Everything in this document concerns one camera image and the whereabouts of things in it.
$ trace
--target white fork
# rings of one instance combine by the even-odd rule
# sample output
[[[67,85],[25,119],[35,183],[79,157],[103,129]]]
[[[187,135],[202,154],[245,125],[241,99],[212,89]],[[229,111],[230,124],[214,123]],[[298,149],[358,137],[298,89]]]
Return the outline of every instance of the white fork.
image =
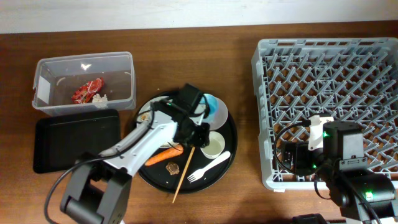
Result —
[[[214,159],[211,163],[209,163],[207,166],[205,166],[202,169],[196,170],[193,174],[191,174],[188,177],[189,182],[194,182],[198,179],[201,179],[203,177],[203,174],[205,174],[206,171],[210,170],[213,168],[215,165],[220,164],[224,160],[228,159],[231,156],[231,153],[229,151],[223,152],[221,155],[219,155],[216,159]]]

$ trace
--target black plate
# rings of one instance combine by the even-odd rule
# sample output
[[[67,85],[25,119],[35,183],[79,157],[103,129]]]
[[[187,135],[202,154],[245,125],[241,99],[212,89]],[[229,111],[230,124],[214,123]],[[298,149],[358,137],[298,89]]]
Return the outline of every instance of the black plate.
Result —
[[[97,155],[119,141],[116,110],[41,119],[36,124],[33,170],[42,174],[69,169],[84,152]]]
[[[172,96],[176,94],[177,91],[169,91],[155,97]],[[136,125],[136,119],[137,114],[133,120],[133,127]],[[187,180],[187,177],[195,172],[197,169],[205,167],[212,161],[212,159],[207,159],[199,148],[195,149],[187,173],[185,174],[184,181],[182,182],[179,194],[190,194],[210,187],[224,176],[224,174],[234,161],[236,148],[238,146],[238,135],[236,133],[236,127],[232,116],[228,114],[228,119],[225,124],[215,131],[223,135],[225,139],[225,148],[223,152],[231,152],[231,157],[205,172],[205,175],[201,179],[190,183]],[[166,149],[158,149],[152,156],[164,150]],[[155,188],[164,192],[175,193],[178,182],[180,181],[180,177],[182,175],[182,171],[184,170],[185,164],[187,163],[190,150],[191,149],[186,149],[181,156],[166,159],[165,161],[158,162],[152,166],[142,166],[139,170],[139,175],[148,184],[154,186]],[[175,162],[178,164],[178,166],[180,167],[179,174],[170,175],[170,173],[165,168],[169,162]]]

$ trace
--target round black tray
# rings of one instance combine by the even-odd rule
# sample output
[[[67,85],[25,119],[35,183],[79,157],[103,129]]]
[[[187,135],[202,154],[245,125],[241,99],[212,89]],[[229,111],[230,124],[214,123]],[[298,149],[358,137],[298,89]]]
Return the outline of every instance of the round black tray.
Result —
[[[155,97],[173,96],[176,95],[177,93],[178,91],[168,91],[159,94]],[[137,112],[132,121],[133,128],[136,127],[136,120],[138,113],[139,112]],[[193,153],[191,162],[187,169],[187,173],[185,174],[184,181],[182,182],[179,194],[190,194],[210,187],[224,176],[224,174],[226,173],[226,171],[229,169],[232,162],[234,161],[236,148],[238,146],[238,134],[236,133],[235,122],[231,114],[228,113],[228,119],[226,120],[225,124],[215,131],[223,135],[225,139],[225,148],[223,152],[225,151],[231,152],[231,157],[226,161],[213,167],[212,169],[208,170],[207,172],[205,172],[205,175],[201,179],[198,179],[197,181],[190,183],[187,180],[187,177],[191,175],[193,172],[195,172],[197,169],[205,167],[207,164],[209,164],[212,161],[212,159],[207,159],[199,148],[195,149],[195,152]],[[158,149],[152,156],[164,150],[166,149]],[[187,163],[190,151],[191,149],[186,149],[184,153],[180,156],[166,159],[165,161],[158,162],[152,166],[142,166],[139,169],[138,173],[142,177],[142,179],[144,179],[144,181],[146,181],[148,184],[152,185],[153,187],[162,190],[164,192],[175,193],[178,182],[180,181],[182,175],[182,171],[184,170],[185,164]],[[178,166],[180,167],[179,174],[170,175],[170,173],[165,168],[169,162],[175,162],[178,164]]]

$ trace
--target orange carrot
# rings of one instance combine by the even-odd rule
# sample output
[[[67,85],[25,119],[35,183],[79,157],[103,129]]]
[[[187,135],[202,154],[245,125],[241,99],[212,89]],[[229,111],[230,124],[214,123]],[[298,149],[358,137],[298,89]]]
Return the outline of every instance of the orange carrot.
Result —
[[[152,158],[148,159],[147,162],[145,163],[145,166],[151,166],[151,165],[154,165],[155,163],[158,163],[165,159],[179,156],[182,154],[182,152],[183,152],[183,147],[181,145],[176,145],[176,146],[171,147],[170,149],[166,149],[163,152],[159,153],[158,155],[153,156]]]

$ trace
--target blue cup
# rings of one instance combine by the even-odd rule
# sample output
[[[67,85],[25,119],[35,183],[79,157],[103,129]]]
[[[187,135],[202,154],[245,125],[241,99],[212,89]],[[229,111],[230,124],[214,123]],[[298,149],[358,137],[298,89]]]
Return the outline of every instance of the blue cup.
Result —
[[[203,94],[203,97],[199,102],[200,104],[206,104],[205,97],[207,103],[209,104],[210,112],[207,118],[203,119],[203,122],[210,123],[214,120],[214,117],[216,116],[216,112],[218,110],[218,100],[213,95],[205,93]]]

